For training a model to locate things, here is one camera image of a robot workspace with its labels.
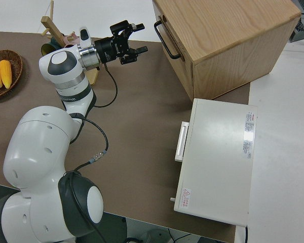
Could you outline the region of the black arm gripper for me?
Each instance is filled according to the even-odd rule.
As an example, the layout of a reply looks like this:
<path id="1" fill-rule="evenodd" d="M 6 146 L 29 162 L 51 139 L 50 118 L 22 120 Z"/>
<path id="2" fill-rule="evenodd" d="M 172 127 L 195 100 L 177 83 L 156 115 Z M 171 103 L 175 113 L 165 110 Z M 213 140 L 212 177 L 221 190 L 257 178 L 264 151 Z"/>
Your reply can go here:
<path id="1" fill-rule="evenodd" d="M 147 52 L 147 46 L 138 49 L 129 48 L 128 39 L 133 32 L 145 29 L 143 23 L 134 24 L 127 20 L 110 27 L 112 37 L 105 37 L 94 41 L 95 49 L 101 63 L 120 59 L 122 65 L 136 62 L 139 54 Z"/>

